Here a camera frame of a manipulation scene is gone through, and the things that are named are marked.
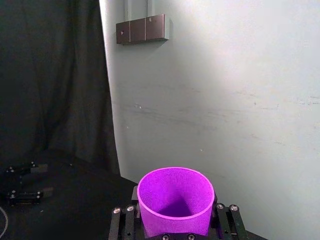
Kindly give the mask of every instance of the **gray wall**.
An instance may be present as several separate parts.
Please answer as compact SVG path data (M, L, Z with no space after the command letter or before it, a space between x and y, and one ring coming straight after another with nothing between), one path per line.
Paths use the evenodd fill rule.
M193 168L248 230L318 239L320 2L156 0L172 39L127 46L100 2L121 175Z

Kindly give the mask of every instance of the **dark fabric backdrop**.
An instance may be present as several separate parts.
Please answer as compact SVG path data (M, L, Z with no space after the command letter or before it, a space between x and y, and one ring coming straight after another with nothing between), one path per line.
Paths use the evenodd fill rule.
M0 165L45 149L119 173L98 0L0 1Z

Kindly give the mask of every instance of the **purple cylinder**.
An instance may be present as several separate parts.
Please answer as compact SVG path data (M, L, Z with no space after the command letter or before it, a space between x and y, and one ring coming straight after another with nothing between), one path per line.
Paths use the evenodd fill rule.
M215 192L200 172L184 167L156 169L141 179L137 196L146 237L208 234Z

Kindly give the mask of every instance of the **black tabletop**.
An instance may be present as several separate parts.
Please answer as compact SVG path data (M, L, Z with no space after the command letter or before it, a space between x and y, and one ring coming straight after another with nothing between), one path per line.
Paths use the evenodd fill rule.
M137 185L61 151L45 151L25 161L48 163L47 173L25 177L25 189L53 187L53 196L36 205L2 204L8 228L1 240L106 240L111 210L130 204ZM4 226L1 215L0 233ZM248 234L252 240L264 239Z

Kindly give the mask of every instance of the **black mount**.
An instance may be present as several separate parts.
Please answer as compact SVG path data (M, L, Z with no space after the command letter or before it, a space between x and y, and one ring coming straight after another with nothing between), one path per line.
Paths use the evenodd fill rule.
M146 238L141 220L137 187L134 187L132 205L112 210L108 240L249 240L242 221L239 207L222 203L213 203L208 236L186 233L164 232L161 235Z
M9 205L40 203L42 198L52 195L53 188L48 187L34 192L23 191L23 176L47 171L48 164L36 164L33 161L19 166L9 166L0 175L0 197Z

